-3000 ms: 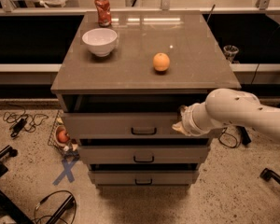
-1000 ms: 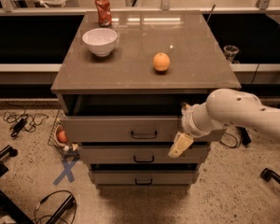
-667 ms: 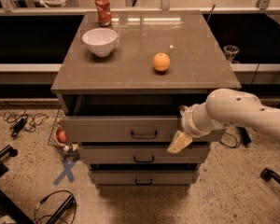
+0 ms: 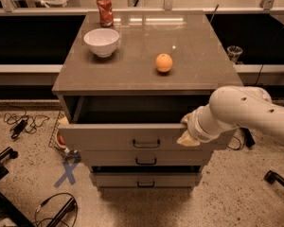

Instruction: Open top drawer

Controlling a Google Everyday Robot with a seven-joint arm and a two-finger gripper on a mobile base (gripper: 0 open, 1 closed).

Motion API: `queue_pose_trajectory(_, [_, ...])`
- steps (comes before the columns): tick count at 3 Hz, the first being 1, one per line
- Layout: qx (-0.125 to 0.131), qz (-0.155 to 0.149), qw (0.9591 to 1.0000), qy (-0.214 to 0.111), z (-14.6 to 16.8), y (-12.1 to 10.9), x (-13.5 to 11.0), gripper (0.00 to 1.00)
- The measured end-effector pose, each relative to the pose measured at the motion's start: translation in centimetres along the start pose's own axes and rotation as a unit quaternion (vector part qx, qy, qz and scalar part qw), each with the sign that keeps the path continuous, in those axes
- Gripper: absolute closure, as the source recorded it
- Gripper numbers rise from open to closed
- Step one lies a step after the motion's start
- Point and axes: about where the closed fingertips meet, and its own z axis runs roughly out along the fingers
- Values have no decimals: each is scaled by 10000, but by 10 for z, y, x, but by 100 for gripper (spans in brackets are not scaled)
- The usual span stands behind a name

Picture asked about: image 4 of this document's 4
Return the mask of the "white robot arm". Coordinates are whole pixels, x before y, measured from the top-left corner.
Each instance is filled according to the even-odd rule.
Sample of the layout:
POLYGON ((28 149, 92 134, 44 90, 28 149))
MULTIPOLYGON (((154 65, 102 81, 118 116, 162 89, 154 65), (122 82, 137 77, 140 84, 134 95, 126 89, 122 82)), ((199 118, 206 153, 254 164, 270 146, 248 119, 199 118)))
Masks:
POLYGON ((206 106, 186 114, 181 123, 186 130, 177 143, 185 147, 209 143, 238 128, 263 131, 284 143, 284 106, 273 104, 270 95, 259 87, 220 87, 206 106))

